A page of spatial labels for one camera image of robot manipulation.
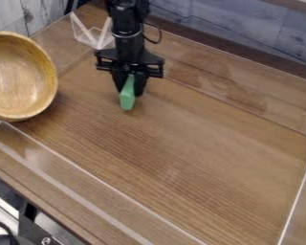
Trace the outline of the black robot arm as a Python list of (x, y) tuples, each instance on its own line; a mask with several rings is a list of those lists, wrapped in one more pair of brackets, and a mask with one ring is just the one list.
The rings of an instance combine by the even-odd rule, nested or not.
[(97, 49), (97, 69), (109, 71), (117, 92), (122, 91), (129, 76), (134, 77), (134, 95), (143, 94), (149, 78), (163, 77), (165, 60), (150, 53), (143, 34), (145, 18), (150, 13), (149, 0), (105, 0), (111, 18), (114, 47)]

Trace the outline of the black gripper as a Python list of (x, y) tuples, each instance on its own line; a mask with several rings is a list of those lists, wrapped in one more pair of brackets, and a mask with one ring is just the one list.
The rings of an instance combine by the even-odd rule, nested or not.
[(114, 47), (95, 51), (97, 69), (111, 71), (111, 79), (117, 92), (122, 91), (129, 74), (134, 75), (134, 93), (139, 97), (143, 93), (147, 77), (163, 76), (165, 60), (145, 48), (142, 31), (134, 33), (110, 32)]

